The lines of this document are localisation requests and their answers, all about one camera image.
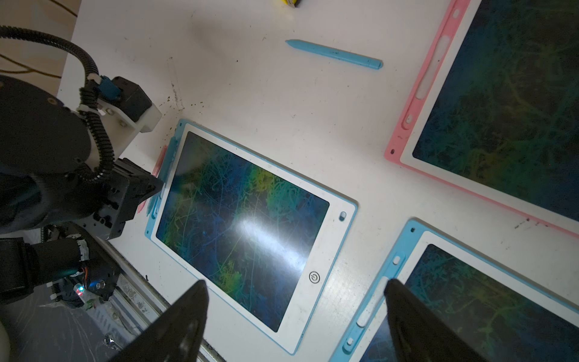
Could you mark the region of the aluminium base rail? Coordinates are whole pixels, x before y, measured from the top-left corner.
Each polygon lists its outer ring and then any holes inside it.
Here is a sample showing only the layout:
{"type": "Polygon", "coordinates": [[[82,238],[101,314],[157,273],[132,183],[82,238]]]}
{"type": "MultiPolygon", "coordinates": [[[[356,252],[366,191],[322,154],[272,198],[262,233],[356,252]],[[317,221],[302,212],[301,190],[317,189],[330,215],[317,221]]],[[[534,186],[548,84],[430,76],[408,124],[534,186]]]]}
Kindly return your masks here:
{"type": "MultiPolygon", "coordinates": [[[[123,341],[126,348],[176,301],[169,303],[110,243],[106,241],[102,243],[105,250],[120,265],[122,273],[113,296],[107,302],[99,302],[99,307],[119,328],[116,337],[123,341]]],[[[208,345],[203,336],[196,361],[221,360],[222,357],[208,345]]]]}

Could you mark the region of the right blue writing tablet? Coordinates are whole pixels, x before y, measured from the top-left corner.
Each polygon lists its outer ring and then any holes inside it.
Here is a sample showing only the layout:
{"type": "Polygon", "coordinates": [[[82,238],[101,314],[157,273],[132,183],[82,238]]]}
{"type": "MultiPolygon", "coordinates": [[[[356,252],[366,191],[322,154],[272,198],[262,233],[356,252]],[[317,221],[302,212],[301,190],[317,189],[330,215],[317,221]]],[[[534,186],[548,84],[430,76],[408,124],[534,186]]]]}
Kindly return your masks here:
{"type": "Polygon", "coordinates": [[[386,284],[397,279],[488,361],[576,361],[578,307],[420,220],[378,271],[334,361],[393,361],[386,284]]]}

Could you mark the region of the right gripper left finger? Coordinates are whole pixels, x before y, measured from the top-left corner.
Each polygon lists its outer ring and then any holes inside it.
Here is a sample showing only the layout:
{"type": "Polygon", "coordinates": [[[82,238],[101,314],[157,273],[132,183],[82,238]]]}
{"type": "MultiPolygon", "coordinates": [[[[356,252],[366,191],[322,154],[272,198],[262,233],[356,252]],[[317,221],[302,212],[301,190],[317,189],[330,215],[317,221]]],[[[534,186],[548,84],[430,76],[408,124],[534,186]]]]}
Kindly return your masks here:
{"type": "Polygon", "coordinates": [[[197,281],[113,361],[196,361],[207,322],[209,295],[197,281]]]}

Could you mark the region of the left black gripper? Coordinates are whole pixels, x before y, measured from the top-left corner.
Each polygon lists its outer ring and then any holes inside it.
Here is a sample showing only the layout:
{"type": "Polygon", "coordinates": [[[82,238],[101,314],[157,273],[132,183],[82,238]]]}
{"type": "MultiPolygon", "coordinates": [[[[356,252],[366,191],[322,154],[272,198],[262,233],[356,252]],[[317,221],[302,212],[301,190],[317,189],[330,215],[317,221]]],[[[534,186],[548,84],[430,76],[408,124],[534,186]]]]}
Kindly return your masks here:
{"type": "Polygon", "coordinates": [[[96,188],[95,210],[74,223],[102,240],[121,236],[138,207],[158,194],[163,182],[128,158],[119,158],[111,177],[96,188]]]}

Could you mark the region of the left blue writing tablet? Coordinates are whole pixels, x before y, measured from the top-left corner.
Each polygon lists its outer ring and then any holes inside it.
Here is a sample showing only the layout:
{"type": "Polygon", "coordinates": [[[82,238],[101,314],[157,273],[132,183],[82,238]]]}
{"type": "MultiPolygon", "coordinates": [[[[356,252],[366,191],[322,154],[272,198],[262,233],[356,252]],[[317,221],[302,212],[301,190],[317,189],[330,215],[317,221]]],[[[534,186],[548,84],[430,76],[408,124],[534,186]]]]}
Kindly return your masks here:
{"type": "Polygon", "coordinates": [[[294,354],[357,203],[187,120],[159,177],[146,237],[294,354]]]}

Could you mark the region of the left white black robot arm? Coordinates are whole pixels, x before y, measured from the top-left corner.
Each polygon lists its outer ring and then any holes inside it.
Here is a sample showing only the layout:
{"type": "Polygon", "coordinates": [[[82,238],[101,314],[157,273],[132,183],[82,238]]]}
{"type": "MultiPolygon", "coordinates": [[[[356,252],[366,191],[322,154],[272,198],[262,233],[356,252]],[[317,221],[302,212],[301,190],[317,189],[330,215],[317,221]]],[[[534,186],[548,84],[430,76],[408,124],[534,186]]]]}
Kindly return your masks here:
{"type": "Polygon", "coordinates": [[[97,86],[97,131],[30,83],[1,78],[1,301],[71,278],[108,300],[120,268],[101,246],[119,237],[163,183],[122,152],[160,115],[124,78],[97,86]]]}

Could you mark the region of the pink stylus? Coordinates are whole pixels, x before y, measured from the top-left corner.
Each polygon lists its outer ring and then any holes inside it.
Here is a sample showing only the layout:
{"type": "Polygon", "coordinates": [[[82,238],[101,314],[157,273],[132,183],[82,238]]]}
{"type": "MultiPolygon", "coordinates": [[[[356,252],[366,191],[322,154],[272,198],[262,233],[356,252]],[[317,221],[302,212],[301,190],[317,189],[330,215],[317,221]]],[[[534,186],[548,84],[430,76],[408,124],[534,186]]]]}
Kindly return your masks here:
{"type": "MultiPolygon", "coordinates": [[[[152,171],[152,176],[157,177],[157,176],[159,175],[160,170],[161,170],[161,167],[162,167],[162,164],[163,164],[163,161],[164,161],[164,158],[165,158],[165,155],[166,155],[166,152],[167,152],[167,146],[164,146],[164,147],[161,149],[161,152],[160,152],[160,154],[159,154],[159,156],[158,156],[158,159],[157,159],[157,161],[156,161],[156,163],[155,163],[155,167],[153,168],[153,171],[152,171]]],[[[145,208],[145,206],[147,205],[147,203],[148,203],[147,201],[143,201],[143,202],[139,205],[139,207],[137,208],[137,214],[140,214],[140,213],[143,211],[143,209],[145,208]]]]}

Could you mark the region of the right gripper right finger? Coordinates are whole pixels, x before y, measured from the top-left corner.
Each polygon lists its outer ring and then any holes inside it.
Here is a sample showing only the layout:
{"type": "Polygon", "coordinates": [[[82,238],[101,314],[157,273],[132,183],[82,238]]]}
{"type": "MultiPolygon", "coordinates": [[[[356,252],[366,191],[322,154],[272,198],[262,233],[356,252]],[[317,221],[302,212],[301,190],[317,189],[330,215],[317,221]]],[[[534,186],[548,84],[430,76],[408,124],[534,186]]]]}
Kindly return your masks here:
{"type": "Polygon", "coordinates": [[[397,279],[387,282],[387,320],[398,361],[484,361],[397,279]]]}

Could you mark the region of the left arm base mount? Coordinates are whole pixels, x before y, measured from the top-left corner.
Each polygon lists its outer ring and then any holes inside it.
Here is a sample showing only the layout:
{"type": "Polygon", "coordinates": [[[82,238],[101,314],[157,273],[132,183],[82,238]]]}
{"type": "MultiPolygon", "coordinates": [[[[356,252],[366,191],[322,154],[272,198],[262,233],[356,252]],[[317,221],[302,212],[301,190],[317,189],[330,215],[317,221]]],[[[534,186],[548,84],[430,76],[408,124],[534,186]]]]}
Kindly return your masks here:
{"type": "Polygon", "coordinates": [[[74,223],[41,228],[42,277],[51,298],[73,308],[90,299],[107,302],[113,296],[120,265],[101,240],[74,223]]]}

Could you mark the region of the pink writing tablet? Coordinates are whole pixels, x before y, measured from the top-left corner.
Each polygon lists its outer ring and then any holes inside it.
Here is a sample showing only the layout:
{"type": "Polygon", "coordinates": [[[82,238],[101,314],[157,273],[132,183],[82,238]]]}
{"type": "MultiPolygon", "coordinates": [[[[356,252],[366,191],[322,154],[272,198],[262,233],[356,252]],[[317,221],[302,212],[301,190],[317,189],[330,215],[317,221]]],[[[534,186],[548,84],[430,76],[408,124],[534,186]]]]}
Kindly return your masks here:
{"type": "Polygon", "coordinates": [[[578,3],[453,1],[387,160],[578,234],[578,3]]]}

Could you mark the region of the silver wrench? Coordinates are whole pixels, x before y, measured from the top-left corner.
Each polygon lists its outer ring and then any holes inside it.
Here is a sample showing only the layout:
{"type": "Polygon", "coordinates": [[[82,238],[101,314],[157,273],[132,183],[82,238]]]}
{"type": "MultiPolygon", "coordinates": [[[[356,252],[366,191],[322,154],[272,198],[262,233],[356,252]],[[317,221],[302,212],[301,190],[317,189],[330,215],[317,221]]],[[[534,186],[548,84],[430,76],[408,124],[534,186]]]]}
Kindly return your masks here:
{"type": "Polygon", "coordinates": [[[103,344],[106,347],[111,348],[115,351],[121,351],[124,348],[123,341],[121,339],[115,337],[111,333],[107,333],[104,336],[103,344]]]}

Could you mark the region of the blue writing tablet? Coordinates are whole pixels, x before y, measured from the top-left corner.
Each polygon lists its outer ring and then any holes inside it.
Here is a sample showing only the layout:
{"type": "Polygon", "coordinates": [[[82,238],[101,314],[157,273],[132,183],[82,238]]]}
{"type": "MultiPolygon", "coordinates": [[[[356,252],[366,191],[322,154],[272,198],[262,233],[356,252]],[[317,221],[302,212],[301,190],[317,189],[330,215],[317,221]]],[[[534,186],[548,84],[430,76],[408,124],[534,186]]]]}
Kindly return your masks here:
{"type": "Polygon", "coordinates": [[[334,361],[393,361],[386,284],[397,279],[488,361],[576,361],[578,307],[420,220],[378,271],[334,361]]]}
{"type": "Polygon", "coordinates": [[[146,237],[294,354],[357,203],[187,120],[159,177],[146,237]]]}

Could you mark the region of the right blue stylus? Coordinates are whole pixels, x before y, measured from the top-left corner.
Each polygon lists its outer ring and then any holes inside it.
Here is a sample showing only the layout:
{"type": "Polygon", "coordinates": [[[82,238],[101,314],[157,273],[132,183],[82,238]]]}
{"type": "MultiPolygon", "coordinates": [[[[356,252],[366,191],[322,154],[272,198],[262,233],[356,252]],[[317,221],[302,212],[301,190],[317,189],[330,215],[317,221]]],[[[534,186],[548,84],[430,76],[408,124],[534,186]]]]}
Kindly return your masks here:
{"type": "Polygon", "coordinates": [[[311,42],[306,42],[298,39],[286,40],[286,43],[295,49],[300,51],[305,51],[311,54],[317,54],[323,57],[332,58],[335,60],[341,60],[347,63],[352,63],[358,66],[364,66],[370,69],[381,69],[383,67],[383,62],[379,59],[372,57],[363,56],[360,54],[351,53],[348,51],[343,51],[335,48],[330,48],[324,45],[318,45],[311,42]]]}

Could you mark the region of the yellow black tape measure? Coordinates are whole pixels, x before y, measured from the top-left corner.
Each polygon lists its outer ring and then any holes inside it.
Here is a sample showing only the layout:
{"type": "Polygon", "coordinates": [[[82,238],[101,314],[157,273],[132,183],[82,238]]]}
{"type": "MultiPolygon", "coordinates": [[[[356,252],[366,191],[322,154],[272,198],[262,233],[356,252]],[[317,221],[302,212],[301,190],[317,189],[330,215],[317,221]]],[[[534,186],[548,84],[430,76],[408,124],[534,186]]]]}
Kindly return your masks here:
{"type": "Polygon", "coordinates": [[[291,8],[296,8],[301,0],[283,0],[283,2],[291,8]]]}

